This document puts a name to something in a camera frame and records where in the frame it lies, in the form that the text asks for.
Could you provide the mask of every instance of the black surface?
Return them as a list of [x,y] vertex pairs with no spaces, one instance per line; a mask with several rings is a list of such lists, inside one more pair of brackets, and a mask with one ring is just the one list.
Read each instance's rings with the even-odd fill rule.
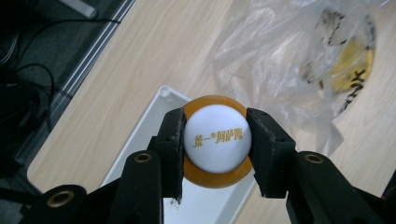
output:
[[[86,18],[73,9],[56,0],[20,0],[18,5],[11,4],[12,0],[0,0],[0,12],[11,12],[12,18],[2,13],[0,16],[0,60],[10,48],[11,41],[16,32],[20,32],[18,45],[10,60],[2,65],[12,76],[18,76],[26,82],[35,83],[43,91],[37,88],[40,94],[41,113],[49,107],[50,76],[42,66],[48,68],[54,79],[55,93],[59,93],[62,86],[69,80],[72,72],[76,69],[81,58],[92,45],[92,41],[99,36],[106,25],[105,22],[86,22]],[[87,4],[98,10],[96,19],[110,19],[119,9],[122,0],[84,0]],[[61,22],[42,29],[49,22],[63,20],[79,20]],[[30,66],[19,68],[26,64],[37,63],[42,66]],[[0,146],[0,157],[6,153],[8,157],[14,157],[15,169],[21,168],[22,175],[13,178],[0,179],[0,187],[38,193],[36,189],[26,186],[25,172],[31,160],[41,146],[24,147],[24,142],[30,136]],[[0,223],[18,223],[21,220],[21,205],[0,200]]]

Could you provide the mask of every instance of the white tray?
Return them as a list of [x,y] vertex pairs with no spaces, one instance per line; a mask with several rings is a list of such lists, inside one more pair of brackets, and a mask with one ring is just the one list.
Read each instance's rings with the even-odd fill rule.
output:
[[[189,100],[170,87],[160,87],[102,186],[121,176],[129,155],[147,149],[151,136],[157,135],[160,129],[165,113],[181,108]],[[173,203],[171,199],[163,200],[164,223],[233,223],[253,186],[253,172],[237,184],[224,189],[206,189],[184,179],[181,204]]]

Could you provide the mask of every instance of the table surface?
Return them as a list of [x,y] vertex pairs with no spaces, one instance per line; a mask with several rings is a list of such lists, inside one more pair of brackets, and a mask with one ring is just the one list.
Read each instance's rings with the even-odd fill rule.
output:
[[[191,99],[219,93],[207,55],[232,4],[136,1],[31,163],[29,180],[42,191],[78,184],[91,192],[161,85]],[[361,94],[335,121],[345,141],[331,159],[352,185],[380,196],[396,168],[396,2],[376,8],[374,17],[374,68]],[[257,187],[236,220],[288,222],[285,201],[263,199]]]

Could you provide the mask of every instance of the ball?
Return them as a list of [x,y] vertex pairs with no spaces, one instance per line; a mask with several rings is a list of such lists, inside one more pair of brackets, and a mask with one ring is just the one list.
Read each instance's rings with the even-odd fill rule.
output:
[[207,105],[188,119],[184,148],[190,161],[203,171],[222,174],[247,157],[251,132],[245,117],[227,105]]

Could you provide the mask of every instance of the transparent plastic bag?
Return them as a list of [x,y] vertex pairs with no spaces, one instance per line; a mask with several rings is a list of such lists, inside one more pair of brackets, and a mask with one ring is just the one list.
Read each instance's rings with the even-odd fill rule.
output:
[[364,0],[236,0],[211,68],[224,94],[271,114],[292,136],[330,155],[343,142],[332,121],[371,71],[375,26]]

